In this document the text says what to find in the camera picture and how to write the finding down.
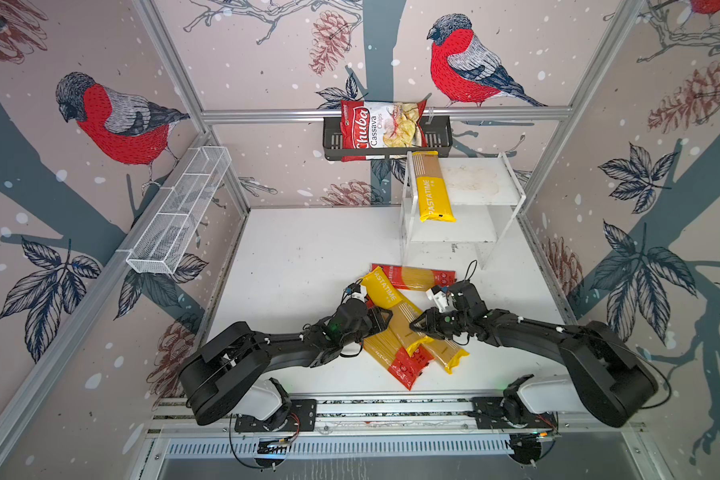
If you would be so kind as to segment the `yellow spaghetti pack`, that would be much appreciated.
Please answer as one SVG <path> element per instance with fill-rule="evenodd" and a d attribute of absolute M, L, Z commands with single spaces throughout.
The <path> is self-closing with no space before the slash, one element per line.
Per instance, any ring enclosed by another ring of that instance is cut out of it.
<path fill-rule="evenodd" d="M 412 152 L 411 160 L 420 221 L 455 222 L 438 154 Z"/>
<path fill-rule="evenodd" d="M 466 350 L 450 340 L 434 340 L 428 338 L 424 342 L 423 347 L 449 375 L 454 373 L 454 369 L 460 365 L 463 358 L 469 356 Z"/>
<path fill-rule="evenodd" d="M 368 298 L 376 306 L 393 312 L 388 329 L 399 340 L 408 355 L 413 357 L 416 350 L 428 339 L 409 328 L 409 323 L 416 319 L 421 311 L 390 283 L 380 268 L 365 275 L 361 283 L 367 288 Z"/>

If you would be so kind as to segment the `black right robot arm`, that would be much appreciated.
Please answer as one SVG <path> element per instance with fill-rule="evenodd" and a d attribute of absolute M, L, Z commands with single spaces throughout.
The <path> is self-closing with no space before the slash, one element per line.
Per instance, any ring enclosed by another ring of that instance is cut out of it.
<path fill-rule="evenodd" d="M 556 403 L 542 394 L 542 413 L 581 411 L 609 427 L 621 427 L 658 393 L 655 376 L 640 357 L 604 323 L 563 326 L 486 306 L 468 280 L 427 292 L 435 306 L 409 323 L 411 330 L 437 340 L 467 335 L 494 347 L 514 348 L 563 365 L 569 386 Z M 571 402 L 564 394 L 576 392 Z"/>

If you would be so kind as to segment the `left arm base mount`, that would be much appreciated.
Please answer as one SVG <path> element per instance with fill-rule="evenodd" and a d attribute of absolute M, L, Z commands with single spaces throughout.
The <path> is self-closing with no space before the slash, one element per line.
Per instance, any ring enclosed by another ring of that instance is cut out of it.
<path fill-rule="evenodd" d="M 315 428 L 317 401 L 289 400 L 265 420 L 239 415 L 234 423 L 236 433 L 296 433 L 312 432 Z"/>

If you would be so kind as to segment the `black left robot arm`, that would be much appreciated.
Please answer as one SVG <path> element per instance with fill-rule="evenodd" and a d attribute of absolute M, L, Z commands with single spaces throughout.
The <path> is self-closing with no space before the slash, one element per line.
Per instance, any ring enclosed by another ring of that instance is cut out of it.
<path fill-rule="evenodd" d="M 261 375 L 291 367 L 317 368 L 342 356 L 349 344 L 387 330 L 393 313 L 349 298 L 329 317 L 293 334 L 267 334 L 238 321 L 188 357 L 178 370 L 198 425 L 230 413 Z"/>

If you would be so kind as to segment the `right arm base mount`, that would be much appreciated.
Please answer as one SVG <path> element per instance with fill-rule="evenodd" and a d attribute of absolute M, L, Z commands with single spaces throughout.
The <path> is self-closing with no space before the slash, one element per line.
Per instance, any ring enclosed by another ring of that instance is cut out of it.
<path fill-rule="evenodd" d="M 473 408 L 470 416 L 479 429 L 555 430 L 558 427 L 555 415 L 532 413 L 514 397 L 473 397 L 470 402 Z"/>

